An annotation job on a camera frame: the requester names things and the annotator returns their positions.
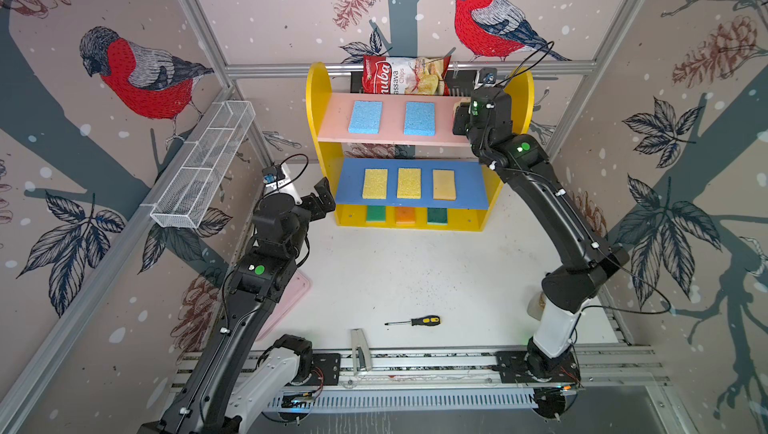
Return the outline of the blue sponge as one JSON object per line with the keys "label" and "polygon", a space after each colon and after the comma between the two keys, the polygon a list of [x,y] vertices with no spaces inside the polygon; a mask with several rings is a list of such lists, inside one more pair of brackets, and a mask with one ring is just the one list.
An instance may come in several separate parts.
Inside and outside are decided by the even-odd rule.
{"label": "blue sponge", "polygon": [[382,102],[354,102],[348,132],[352,134],[378,134],[382,114]]}
{"label": "blue sponge", "polygon": [[436,134],[435,104],[407,102],[404,134],[409,136],[434,136]]}

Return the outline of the light green foam sponge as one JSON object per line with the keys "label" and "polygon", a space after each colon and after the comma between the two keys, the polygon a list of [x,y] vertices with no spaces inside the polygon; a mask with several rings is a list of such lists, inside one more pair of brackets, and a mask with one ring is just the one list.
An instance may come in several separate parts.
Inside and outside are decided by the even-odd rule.
{"label": "light green foam sponge", "polygon": [[366,210],[367,223],[385,223],[387,221],[387,207],[370,205]]}

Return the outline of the pale yellow sponge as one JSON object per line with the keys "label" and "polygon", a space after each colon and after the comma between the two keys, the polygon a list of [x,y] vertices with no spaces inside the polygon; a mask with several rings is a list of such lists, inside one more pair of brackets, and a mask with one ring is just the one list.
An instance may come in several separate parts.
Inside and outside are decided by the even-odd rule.
{"label": "pale yellow sponge", "polygon": [[457,199],[455,171],[450,169],[434,169],[433,199],[440,201],[455,201]]}

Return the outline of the yellow cellulose sponge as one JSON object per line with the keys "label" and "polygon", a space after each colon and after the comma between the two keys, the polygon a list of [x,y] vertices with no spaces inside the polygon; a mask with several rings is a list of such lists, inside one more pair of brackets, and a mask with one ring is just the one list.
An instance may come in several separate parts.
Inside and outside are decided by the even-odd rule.
{"label": "yellow cellulose sponge", "polygon": [[398,199],[420,199],[422,173],[420,168],[399,168],[397,198]]}

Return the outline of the orange foam sponge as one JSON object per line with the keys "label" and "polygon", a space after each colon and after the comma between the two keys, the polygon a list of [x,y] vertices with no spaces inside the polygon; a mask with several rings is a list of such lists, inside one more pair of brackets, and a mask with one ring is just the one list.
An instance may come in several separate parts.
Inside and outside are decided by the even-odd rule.
{"label": "orange foam sponge", "polygon": [[395,208],[395,223],[397,225],[416,224],[416,209],[409,206],[397,206]]}

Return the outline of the dark green scouring sponge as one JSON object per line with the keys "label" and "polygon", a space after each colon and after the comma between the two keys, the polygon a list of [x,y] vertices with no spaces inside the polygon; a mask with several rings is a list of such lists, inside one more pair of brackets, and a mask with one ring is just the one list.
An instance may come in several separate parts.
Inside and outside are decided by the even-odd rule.
{"label": "dark green scouring sponge", "polygon": [[447,225],[448,210],[446,208],[428,208],[427,223],[429,225]]}

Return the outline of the yellow smiley face sponge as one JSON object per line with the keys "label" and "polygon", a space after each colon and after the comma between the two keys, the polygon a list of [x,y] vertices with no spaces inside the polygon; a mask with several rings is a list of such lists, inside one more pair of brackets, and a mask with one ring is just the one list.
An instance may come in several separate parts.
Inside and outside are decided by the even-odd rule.
{"label": "yellow smiley face sponge", "polygon": [[464,96],[464,98],[457,98],[454,106],[460,106],[460,104],[469,104],[471,102],[470,96]]}

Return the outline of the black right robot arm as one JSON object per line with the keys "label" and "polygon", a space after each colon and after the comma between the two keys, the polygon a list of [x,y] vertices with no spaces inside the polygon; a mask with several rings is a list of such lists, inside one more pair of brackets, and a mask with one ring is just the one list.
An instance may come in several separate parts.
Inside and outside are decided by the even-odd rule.
{"label": "black right robot arm", "polygon": [[527,345],[528,370],[544,380],[568,359],[582,310],[628,261],[628,253],[610,246],[588,224],[536,138],[512,131],[511,108],[511,96],[500,86],[476,88],[456,108],[453,132],[466,136],[479,162],[521,197],[560,256],[561,266],[542,280],[546,305]]}

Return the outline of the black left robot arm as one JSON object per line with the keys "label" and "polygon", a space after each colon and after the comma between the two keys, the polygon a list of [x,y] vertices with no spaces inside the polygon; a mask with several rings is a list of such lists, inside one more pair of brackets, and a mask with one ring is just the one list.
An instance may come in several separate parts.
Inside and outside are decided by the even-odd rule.
{"label": "black left robot arm", "polygon": [[308,257],[310,223],[335,208],[327,178],[300,199],[273,192],[258,202],[250,247],[222,285],[215,333],[162,417],[140,432],[245,433],[280,390],[310,377],[311,342],[284,335],[247,380],[239,379],[256,337]]}

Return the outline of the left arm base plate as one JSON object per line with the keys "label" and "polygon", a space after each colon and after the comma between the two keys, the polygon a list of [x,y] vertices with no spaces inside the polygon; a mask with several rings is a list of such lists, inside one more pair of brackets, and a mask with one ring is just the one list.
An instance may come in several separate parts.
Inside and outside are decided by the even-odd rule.
{"label": "left arm base plate", "polygon": [[292,386],[337,386],[340,378],[341,355],[339,353],[302,354],[299,356],[297,375],[290,381]]}

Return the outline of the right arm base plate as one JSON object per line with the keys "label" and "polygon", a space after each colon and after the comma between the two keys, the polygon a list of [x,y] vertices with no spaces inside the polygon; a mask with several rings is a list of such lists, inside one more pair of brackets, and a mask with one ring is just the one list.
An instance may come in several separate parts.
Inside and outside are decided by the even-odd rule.
{"label": "right arm base plate", "polygon": [[534,348],[532,351],[497,351],[495,359],[493,370],[499,373],[503,384],[581,382],[580,367],[573,347],[556,358],[549,358]]}

